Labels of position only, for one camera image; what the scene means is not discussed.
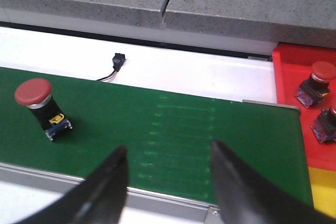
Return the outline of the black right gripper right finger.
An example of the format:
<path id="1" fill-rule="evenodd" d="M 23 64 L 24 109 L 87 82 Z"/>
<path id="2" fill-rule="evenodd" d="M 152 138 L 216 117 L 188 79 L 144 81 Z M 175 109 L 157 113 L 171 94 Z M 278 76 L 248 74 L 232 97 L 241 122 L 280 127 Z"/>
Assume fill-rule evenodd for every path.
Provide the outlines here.
<path id="1" fill-rule="evenodd" d="M 211 167 L 224 223 L 335 223 L 262 177 L 222 141 L 212 141 Z"/>

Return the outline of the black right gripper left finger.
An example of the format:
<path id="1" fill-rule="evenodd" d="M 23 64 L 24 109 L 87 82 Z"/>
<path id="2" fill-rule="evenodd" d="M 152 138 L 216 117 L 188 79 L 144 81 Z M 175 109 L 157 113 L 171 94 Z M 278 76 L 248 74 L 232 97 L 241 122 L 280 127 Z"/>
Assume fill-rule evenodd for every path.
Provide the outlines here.
<path id="1" fill-rule="evenodd" d="M 120 145 L 85 181 L 23 223 L 118 223 L 128 183 L 127 148 Z"/>

